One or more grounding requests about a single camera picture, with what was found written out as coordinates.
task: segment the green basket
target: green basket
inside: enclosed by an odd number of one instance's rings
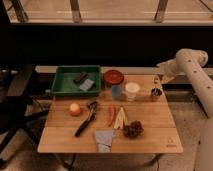
[[[88,79],[95,84],[88,90],[82,91],[79,86],[73,82],[76,75],[81,72],[87,72]],[[73,96],[88,97],[98,96],[101,91],[101,68],[98,65],[82,65],[82,66],[59,66],[53,81],[51,92],[54,96]]]

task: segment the red bowl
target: red bowl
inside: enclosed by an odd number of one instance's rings
[[[124,81],[124,75],[117,70],[109,70],[103,74],[103,80],[106,85],[119,85]]]

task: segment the white cup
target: white cup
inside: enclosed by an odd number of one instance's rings
[[[128,82],[125,85],[125,94],[127,101],[135,101],[135,98],[140,90],[140,86],[135,82]]]

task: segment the black wall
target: black wall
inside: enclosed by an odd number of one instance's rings
[[[155,66],[181,48],[205,50],[213,64],[213,27],[11,25],[2,1],[0,10],[0,66]]]

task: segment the orange carrot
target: orange carrot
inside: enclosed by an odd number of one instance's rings
[[[108,120],[108,126],[111,126],[113,121],[115,120],[116,115],[116,108],[114,105],[109,106],[109,120]]]

